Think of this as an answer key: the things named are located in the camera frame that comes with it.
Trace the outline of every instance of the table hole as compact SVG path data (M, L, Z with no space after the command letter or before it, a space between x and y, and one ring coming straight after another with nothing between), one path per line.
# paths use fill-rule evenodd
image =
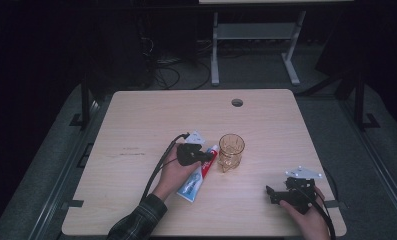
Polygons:
M241 99L235 98L232 100L232 105L235 107L242 107L242 105L244 105L244 102Z

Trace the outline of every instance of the toothpaste tube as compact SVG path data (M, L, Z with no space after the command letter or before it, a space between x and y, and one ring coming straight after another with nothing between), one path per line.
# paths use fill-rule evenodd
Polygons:
M190 202L194 202L195 197L197 196L198 190L201 187L202 182L204 181L205 175L207 175L208 170L211 167L211 164L214 162L214 159L217 157L217 151L219 147L214 145L212 148L207 149L207 152L213 154L211 160L205 162L198 167L186 180L186 182L182 185L182 187L177 190L177 194L185 198Z

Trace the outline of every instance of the plaid sleeve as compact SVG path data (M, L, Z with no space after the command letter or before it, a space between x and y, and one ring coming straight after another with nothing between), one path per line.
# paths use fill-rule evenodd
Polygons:
M166 212L167 207L164 202L155 195L149 194L130 215L111 228L107 240L148 239Z

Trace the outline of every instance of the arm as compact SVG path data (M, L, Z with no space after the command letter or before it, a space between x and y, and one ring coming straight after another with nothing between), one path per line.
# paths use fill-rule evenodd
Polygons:
M164 160L162 172L157 186L135 210L110 230L107 239L148 239L158 222L167 212L164 201L179 189L186 179L200 165L196 162L183 167L177 161L177 147L175 145Z
M318 197L316 202L323 206L323 200L325 197L322 192L316 186L314 187ZM281 200L280 206L282 206L298 224L301 233L306 240L329 240L329 231L325 220L320 215L315 207L311 207L304 215L299 213L293 206L288 202Z

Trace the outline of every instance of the hand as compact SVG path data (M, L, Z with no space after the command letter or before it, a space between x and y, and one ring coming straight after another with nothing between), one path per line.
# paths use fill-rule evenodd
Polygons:
M323 200L325 199L325 197L323 196L320 189L316 186L314 186L314 190L318 194L316 202L320 206L323 206ZM279 204L289 213L289 215L291 215L292 219L294 219L294 221L298 224L301 233L306 240L330 239L326 222L314 206L310 207L310 209L303 215L284 200L281 200Z
M170 194L177 191L186 179L188 179L189 175L201 166L201 162L199 161L189 166L180 165L177 160L178 146L179 144L176 144L167 155L167 158L164 159L160 180L152 192L162 201L165 201Z

